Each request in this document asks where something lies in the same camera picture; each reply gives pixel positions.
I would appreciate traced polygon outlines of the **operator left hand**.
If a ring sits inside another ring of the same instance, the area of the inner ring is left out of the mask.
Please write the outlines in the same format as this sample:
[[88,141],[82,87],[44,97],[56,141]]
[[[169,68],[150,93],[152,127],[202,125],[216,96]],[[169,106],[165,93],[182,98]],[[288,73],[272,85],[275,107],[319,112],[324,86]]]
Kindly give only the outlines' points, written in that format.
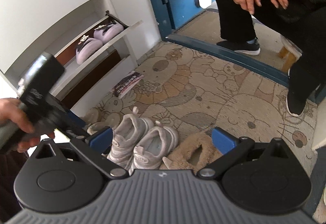
[[[11,120],[13,123],[18,125],[22,131],[32,134],[34,127],[29,121],[27,115],[19,109],[20,100],[16,98],[2,98],[1,99],[1,125],[6,121]],[[19,153],[24,153],[28,149],[36,147],[40,142],[40,135],[34,136],[28,140],[19,142],[15,150]]]

